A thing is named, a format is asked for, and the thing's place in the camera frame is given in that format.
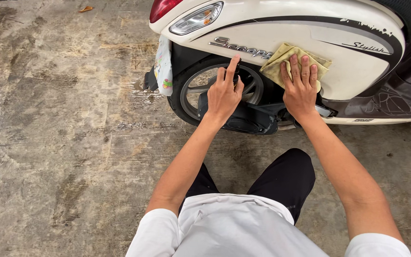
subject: yellow cloth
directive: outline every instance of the yellow cloth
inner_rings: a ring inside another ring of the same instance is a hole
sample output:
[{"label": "yellow cloth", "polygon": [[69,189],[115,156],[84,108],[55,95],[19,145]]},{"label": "yellow cloth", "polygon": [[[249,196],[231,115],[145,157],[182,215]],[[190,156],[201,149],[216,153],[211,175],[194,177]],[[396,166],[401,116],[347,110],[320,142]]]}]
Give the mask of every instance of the yellow cloth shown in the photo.
[{"label": "yellow cloth", "polygon": [[286,69],[288,70],[289,77],[293,80],[291,76],[291,65],[289,63],[289,58],[297,54],[297,61],[299,70],[302,68],[301,58],[304,55],[309,56],[309,66],[316,64],[318,67],[318,79],[317,79],[317,92],[321,89],[320,79],[326,74],[329,70],[328,67],[332,64],[331,61],[326,61],[318,56],[315,56],[305,50],[300,49],[299,47],[291,46],[287,43],[283,43],[279,49],[272,55],[272,57],[261,67],[259,70],[264,76],[272,80],[273,82],[280,85],[282,88],[285,88],[283,84],[282,75],[280,72],[280,63],[286,62]]}]

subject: scoopy emblem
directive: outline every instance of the scoopy emblem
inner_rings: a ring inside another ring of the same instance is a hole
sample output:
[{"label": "scoopy emblem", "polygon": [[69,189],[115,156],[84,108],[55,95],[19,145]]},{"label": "scoopy emblem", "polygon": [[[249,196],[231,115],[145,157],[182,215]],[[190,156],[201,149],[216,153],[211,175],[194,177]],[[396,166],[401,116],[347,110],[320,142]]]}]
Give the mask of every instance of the scoopy emblem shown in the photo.
[{"label": "scoopy emblem", "polygon": [[236,44],[228,44],[228,40],[229,38],[216,37],[215,42],[209,42],[209,45],[225,47],[225,48],[229,48],[232,50],[246,52],[246,53],[252,54],[253,57],[261,56],[261,58],[263,59],[270,59],[270,57],[272,56],[272,52],[266,53],[266,51],[263,51],[263,50],[247,48],[246,46],[238,46]]}]

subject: white scooter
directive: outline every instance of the white scooter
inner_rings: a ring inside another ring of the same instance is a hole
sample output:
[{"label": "white scooter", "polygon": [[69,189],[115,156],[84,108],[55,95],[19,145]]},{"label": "white scooter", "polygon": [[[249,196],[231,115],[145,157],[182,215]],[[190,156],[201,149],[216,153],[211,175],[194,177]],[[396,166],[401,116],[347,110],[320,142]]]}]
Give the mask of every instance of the white scooter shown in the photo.
[{"label": "white scooter", "polygon": [[[283,43],[332,61],[317,110],[328,124],[411,122],[411,0],[155,0],[150,28],[172,43],[174,112],[198,125],[216,70],[240,52],[243,101],[225,129],[271,134],[296,121],[259,73]],[[153,69],[144,88],[157,89]]]}]

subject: rear mudguard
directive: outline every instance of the rear mudguard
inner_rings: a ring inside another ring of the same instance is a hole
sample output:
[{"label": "rear mudguard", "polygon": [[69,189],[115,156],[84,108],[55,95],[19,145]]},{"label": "rear mudguard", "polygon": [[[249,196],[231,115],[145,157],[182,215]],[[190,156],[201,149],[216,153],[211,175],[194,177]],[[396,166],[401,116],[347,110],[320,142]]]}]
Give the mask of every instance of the rear mudguard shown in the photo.
[{"label": "rear mudguard", "polygon": [[[211,53],[184,47],[173,42],[171,54],[172,77],[175,77],[186,68],[199,62],[209,55],[211,55]],[[143,89],[150,89],[151,91],[154,91],[157,88],[158,84],[156,82],[155,73],[153,72],[152,67],[149,72],[145,73]]]}]

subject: red tail light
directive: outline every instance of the red tail light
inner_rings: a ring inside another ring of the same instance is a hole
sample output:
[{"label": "red tail light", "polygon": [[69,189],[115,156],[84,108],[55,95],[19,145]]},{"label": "red tail light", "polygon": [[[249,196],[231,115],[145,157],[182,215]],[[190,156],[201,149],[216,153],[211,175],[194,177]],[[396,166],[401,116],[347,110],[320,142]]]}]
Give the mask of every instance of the red tail light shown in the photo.
[{"label": "red tail light", "polygon": [[163,17],[168,11],[172,10],[182,0],[155,0],[150,12],[150,23],[154,23]]}]

